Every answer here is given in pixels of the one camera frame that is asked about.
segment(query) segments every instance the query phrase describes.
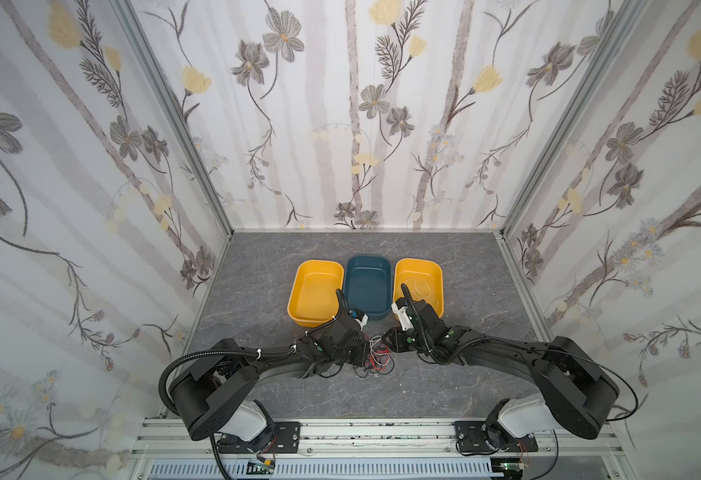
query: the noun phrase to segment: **gray marble floor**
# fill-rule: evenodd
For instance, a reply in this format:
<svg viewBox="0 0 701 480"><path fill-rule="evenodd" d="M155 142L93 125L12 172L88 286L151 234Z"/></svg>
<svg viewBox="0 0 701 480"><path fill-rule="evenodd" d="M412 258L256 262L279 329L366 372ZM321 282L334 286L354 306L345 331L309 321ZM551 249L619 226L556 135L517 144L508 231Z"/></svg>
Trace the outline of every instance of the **gray marble floor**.
<svg viewBox="0 0 701 480"><path fill-rule="evenodd" d="M395 262L410 256L432 260L444 274L444 321L493 336L535 340L499 247L491 234L257 234L236 233L212 286L190 351L225 337L241 346L286 346L302 334L287 314L299 264L308 259L345 265L354 255ZM364 330L376 335L395 325L389 314ZM272 382L255 387L273 417L486 416L505 397L536 388L525 380L481 367L437 366L413 353L394 356L387 376L360 379L345 368L332 379Z"/></svg>

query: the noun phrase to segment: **yellow plastic tray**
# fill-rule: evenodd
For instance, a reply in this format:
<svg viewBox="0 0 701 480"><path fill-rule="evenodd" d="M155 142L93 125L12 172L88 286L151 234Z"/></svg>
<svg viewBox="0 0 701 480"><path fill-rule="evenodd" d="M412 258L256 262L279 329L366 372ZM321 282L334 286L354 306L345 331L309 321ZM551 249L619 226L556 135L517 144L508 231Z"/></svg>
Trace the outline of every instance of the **yellow plastic tray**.
<svg viewBox="0 0 701 480"><path fill-rule="evenodd" d="M402 258L395 264L393 301L403 296L401 283L412 293L412 300L430 303L438 316L444 314L444 274L441 266L430 260Z"/></svg>
<svg viewBox="0 0 701 480"><path fill-rule="evenodd" d="M287 312L300 326L318 326L337 313L336 290L343 288L343 266L329 260L307 260L298 268Z"/></svg>

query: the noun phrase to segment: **wall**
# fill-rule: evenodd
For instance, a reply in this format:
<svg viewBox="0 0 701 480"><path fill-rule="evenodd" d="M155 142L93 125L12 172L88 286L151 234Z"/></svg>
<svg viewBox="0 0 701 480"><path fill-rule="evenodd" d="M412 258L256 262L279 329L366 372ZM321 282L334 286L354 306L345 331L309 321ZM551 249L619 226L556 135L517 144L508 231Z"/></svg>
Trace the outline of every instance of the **wall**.
<svg viewBox="0 0 701 480"><path fill-rule="evenodd" d="M150 92L106 2L0 0L0 478L119 477L200 308L224 238Z"/></svg>
<svg viewBox="0 0 701 480"><path fill-rule="evenodd" d="M701 2L649 3L509 241L553 332L637 388L643 480L701 478Z"/></svg>
<svg viewBox="0 0 701 480"><path fill-rule="evenodd" d="M234 226L348 230L501 225L620 3L133 4Z"/></svg>

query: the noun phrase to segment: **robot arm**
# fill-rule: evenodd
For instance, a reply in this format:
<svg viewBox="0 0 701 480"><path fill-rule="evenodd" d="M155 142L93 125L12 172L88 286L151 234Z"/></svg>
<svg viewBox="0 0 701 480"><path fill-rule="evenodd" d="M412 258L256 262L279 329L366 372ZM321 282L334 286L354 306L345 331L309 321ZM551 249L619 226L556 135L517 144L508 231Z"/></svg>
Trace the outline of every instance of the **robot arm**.
<svg viewBox="0 0 701 480"><path fill-rule="evenodd" d="M485 422L487 445L504 449L529 432L565 428L583 438L597 437L619 396L619 389L573 341L518 342L487 336L464 326L448 327L424 300L405 298L393 305L402 326L383 336L394 352L417 351L441 365L484 366L533 382L540 393L504 399ZM364 366L369 343L361 332L362 312L347 308L337 290L337 315L300 337L287 350L252 350L232 339L211 350L183 356L170 364L159 380L164 405L182 417L193 440L215 432L236 436L252 452L272 438L273 421L257 402L245 398L260 382L307 378L332 365ZM182 363L193 363L166 389L169 374Z"/></svg>
<svg viewBox="0 0 701 480"><path fill-rule="evenodd" d="M538 394L502 400L485 423L487 442L507 448L530 432L565 428L582 438L596 438L619 397L617 385L568 338L519 342L487 336L464 326L448 327L432 306L406 298L393 305L401 327L389 330L384 343L395 352L416 350L447 365L484 366L537 385Z"/></svg>

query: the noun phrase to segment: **blue bowl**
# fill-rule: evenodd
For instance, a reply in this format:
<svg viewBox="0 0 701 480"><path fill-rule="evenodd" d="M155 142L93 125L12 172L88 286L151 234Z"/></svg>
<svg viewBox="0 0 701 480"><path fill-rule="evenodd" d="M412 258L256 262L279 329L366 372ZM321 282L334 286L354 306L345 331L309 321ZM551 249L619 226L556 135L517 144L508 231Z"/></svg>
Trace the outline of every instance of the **blue bowl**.
<svg viewBox="0 0 701 480"><path fill-rule="evenodd" d="M348 260L343 292L351 309L361 309L369 320L382 320L393 302L393 274L382 256L359 255Z"/></svg>

